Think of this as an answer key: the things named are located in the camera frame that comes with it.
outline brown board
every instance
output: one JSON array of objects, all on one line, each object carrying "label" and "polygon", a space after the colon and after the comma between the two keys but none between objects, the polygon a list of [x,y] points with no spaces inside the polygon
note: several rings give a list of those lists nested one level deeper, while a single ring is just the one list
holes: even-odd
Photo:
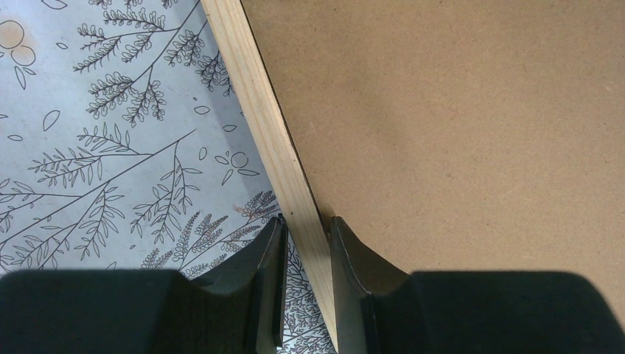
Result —
[{"label": "brown board", "polygon": [[405,271],[588,277],[625,319],[625,1],[243,0],[324,215]]}]

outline wooden strip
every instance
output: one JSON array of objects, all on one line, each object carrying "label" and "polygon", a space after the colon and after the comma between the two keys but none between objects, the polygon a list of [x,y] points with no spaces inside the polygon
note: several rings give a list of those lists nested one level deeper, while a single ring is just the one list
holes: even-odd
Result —
[{"label": "wooden strip", "polygon": [[202,5],[336,347],[329,247],[245,11],[232,0]]}]

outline wooden stick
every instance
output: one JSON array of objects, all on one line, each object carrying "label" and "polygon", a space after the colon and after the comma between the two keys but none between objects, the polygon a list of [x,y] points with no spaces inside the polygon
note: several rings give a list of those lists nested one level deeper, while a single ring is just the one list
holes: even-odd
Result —
[{"label": "wooden stick", "polygon": [[245,11],[233,0],[202,0],[202,5],[336,347],[328,243]]}]

